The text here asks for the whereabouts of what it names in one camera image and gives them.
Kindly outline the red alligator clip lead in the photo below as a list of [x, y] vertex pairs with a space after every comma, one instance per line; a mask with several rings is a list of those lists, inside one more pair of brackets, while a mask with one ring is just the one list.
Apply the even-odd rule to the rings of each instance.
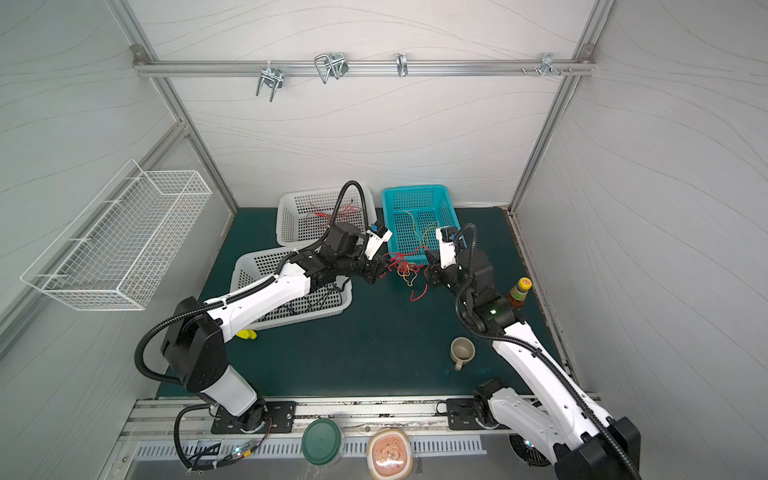
[[[300, 225], [309, 228], [322, 228], [323, 226], [327, 226], [331, 223], [333, 210], [326, 212], [320, 210], [315, 205], [312, 205], [312, 207], [313, 210], [300, 219]], [[351, 203], [343, 204], [336, 214], [336, 221], [341, 222], [354, 219], [359, 213], [361, 213], [360, 207]]]

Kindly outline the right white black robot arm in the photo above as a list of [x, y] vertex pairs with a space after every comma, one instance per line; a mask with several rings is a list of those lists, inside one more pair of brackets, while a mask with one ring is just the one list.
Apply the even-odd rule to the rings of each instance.
[[503, 382], [487, 381], [475, 393], [477, 423], [509, 428], [518, 438], [519, 455], [553, 466], [560, 479], [639, 478], [638, 428], [608, 413], [565, 373], [518, 310], [497, 293], [484, 254], [476, 257], [481, 266], [473, 272], [465, 251], [449, 265], [429, 251], [427, 279], [451, 290], [460, 324], [489, 342], [536, 398], [529, 402]]

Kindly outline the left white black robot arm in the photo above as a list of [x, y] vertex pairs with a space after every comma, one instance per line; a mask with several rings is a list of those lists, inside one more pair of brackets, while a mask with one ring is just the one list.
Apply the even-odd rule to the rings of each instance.
[[275, 272], [233, 293], [200, 303], [190, 297], [138, 342], [134, 364], [144, 377], [184, 387], [254, 431], [267, 415], [265, 401], [231, 366], [226, 345], [259, 318], [338, 277], [374, 283], [387, 269], [380, 250], [393, 236], [381, 222], [366, 231], [331, 224], [314, 243], [288, 253]]

